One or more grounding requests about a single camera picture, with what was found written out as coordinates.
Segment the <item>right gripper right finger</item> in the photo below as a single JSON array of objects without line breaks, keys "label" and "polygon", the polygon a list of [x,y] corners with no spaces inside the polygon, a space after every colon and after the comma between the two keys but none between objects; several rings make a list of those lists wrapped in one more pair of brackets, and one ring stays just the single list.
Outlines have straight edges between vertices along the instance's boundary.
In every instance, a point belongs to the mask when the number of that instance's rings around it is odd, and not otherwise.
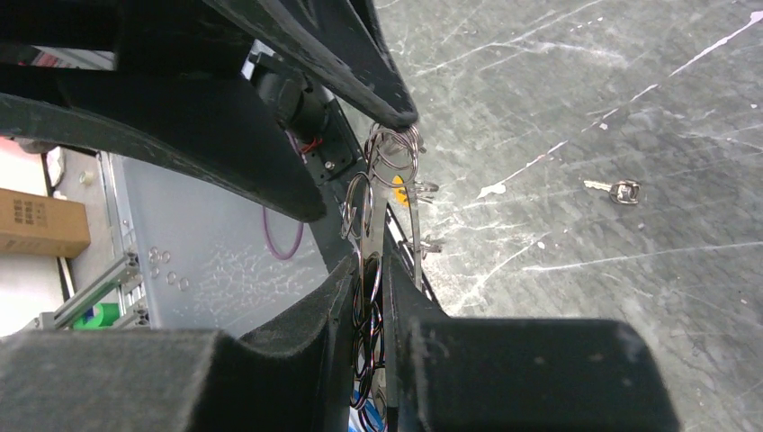
[{"label": "right gripper right finger", "polygon": [[678,431],[643,338],[611,319],[453,318],[382,265],[394,431]]}]

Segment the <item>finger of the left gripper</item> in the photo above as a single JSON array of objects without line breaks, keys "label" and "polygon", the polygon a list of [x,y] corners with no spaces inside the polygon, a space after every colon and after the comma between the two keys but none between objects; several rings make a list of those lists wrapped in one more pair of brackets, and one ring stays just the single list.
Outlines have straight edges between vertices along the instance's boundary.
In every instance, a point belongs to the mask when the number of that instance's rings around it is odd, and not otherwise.
[{"label": "finger of the left gripper", "polygon": [[417,107],[384,40],[372,1],[209,5],[380,125],[404,131],[417,122]]}]

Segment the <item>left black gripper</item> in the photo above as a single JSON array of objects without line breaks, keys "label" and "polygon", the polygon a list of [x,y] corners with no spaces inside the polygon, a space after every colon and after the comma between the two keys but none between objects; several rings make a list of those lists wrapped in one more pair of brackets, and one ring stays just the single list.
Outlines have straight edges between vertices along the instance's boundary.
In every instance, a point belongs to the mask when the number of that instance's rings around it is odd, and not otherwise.
[{"label": "left black gripper", "polygon": [[237,77],[254,37],[206,2],[3,1],[1,40],[110,51],[117,71],[146,75],[2,65],[3,135],[134,158],[298,221],[326,215],[284,131]]}]

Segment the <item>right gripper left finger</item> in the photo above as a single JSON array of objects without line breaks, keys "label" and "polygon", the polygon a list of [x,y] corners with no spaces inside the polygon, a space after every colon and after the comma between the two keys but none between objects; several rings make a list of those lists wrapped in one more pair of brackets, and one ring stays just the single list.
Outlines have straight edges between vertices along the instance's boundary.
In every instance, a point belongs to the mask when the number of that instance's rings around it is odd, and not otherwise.
[{"label": "right gripper left finger", "polygon": [[352,283],[232,337],[218,330],[24,331],[1,343],[4,431],[345,431]]}]

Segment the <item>large metal keyring with rings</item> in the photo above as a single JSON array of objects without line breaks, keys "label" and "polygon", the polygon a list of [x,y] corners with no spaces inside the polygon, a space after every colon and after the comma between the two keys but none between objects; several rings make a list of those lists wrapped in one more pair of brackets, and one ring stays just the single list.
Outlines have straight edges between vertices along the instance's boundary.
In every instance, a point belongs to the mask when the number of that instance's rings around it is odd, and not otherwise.
[{"label": "large metal keyring with rings", "polygon": [[431,431],[422,331],[444,317],[424,276],[438,247],[421,237],[419,205],[436,184],[417,180],[421,137],[375,123],[342,204],[341,236],[355,249],[349,396],[356,431]]}]

